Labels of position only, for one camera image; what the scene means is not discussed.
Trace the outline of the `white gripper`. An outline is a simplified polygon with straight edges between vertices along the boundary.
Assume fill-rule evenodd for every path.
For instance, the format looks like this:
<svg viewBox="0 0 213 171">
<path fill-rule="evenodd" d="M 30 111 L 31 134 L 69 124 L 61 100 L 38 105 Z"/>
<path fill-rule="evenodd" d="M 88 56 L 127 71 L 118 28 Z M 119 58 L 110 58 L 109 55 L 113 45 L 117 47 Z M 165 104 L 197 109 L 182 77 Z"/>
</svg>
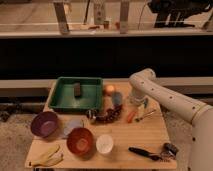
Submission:
<svg viewBox="0 0 213 171">
<path fill-rule="evenodd" d="M 139 90 L 132 89 L 129 94 L 130 102 L 135 106 L 140 106 L 143 104 L 145 99 L 145 94 Z"/>
</svg>

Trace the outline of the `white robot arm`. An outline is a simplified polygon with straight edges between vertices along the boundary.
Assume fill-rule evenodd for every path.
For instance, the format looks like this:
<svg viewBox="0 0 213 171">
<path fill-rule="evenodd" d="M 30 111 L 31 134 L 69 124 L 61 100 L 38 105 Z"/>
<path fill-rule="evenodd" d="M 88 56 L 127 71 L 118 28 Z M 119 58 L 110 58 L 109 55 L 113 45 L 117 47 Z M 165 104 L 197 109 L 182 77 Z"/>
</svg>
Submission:
<svg viewBox="0 0 213 171">
<path fill-rule="evenodd" d="M 129 77 L 130 101 L 141 105 L 145 95 L 177 113 L 193 126 L 188 171 L 213 171 L 213 106 L 154 82 L 155 72 L 144 69 Z"/>
</svg>

